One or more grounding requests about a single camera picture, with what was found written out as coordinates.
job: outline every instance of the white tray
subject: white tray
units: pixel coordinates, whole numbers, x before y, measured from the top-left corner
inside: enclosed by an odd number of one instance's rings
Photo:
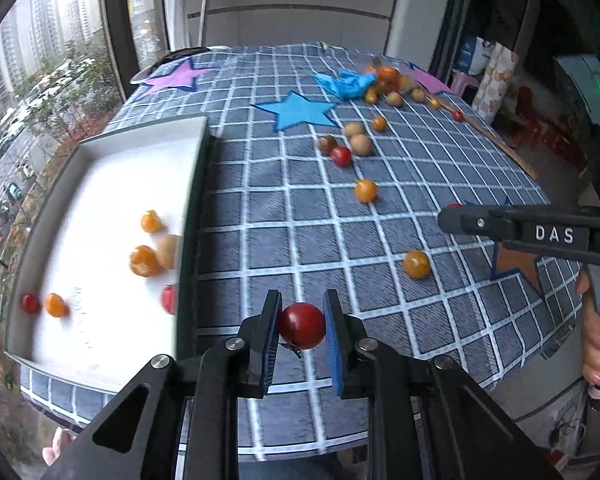
[[[11,304],[7,352],[34,369],[90,388],[117,391],[156,354],[175,355],[176,317],[160,306],[175,270],[141,278],[128,266],[158,235],[140,219],[155,209],[164,232],[184,231],[206,118],[144,123],[78,145],[27,241]],[[69,316],[24,313],[22,294],[55,292]]]

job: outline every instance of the red cherry tomato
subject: red cherry tomato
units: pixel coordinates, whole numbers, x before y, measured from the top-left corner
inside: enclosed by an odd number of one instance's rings
[[[311,303],[294,303],[280,314],[277,329],[291,346],[308,350],[318,346],[324,338],[324,314]]]
[[[37,314],[40,312],[40,300],[35,294],[24,294],[20,300],[20,305],[27,314]]]
[[[336,166],[344,168],[351,164],[351,150],[346,146],[336,146],[331,150],[330,155]]]
[[[165,285],[162,292],[160,293],[160,303],[164,310],[167,311],[168,314],[175,314],[175,302],[173,301],[173,296],[175,294],[175,290],[173,285]]]

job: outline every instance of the orange star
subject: orange star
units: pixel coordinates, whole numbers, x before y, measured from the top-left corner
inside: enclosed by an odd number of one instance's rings
[[[531,285],[541,298],[544,298],[540,277],[538,276],[538,261],[540,256],[531,253],[521,253],[506,249],[502,243],[493,246],[491,259],[491,279],[497,280],[519,272]]]

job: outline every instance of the pink stool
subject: pink stool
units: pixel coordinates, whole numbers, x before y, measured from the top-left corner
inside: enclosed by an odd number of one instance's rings
[[[454,72],[454,80],[451,83],[451,91],[458,97],[462,97],[462,94],[464,94],[464,91],[468,86],[478,88],[480,82],[475,77],[456,70]]]

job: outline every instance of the tree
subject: tree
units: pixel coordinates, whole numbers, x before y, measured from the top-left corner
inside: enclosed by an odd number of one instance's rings
[[[93,135],[94,118],[116,111],[122,104],[109,54],[104,46],[90,44],[91,62],[72,85],[56,95],[47,94],[30,108],[25,119],[32,132],[48,133],[60,141]]]
[[[31,92],[31,89],[37,84],[39,80],[40,77],[37,73],[28,76],[22,81],[20,86],[16,88],[15,93],[19,96],[27,95],[29,92]]]
[[[40,416],[20,393],[12,371],[0,364],[0,451],[11,465],[40,466],[41,444],[48,440],[51,427],[41,431]]]
[[[67,59],[75,59],[78,56],[78,49],[74,40],[67,41],[64,46],[66,47],[65,55]]]
[[[54,71],[54,62],[48,57],[43,57],[40,60],[40,72],[43,74],[49,74]]]

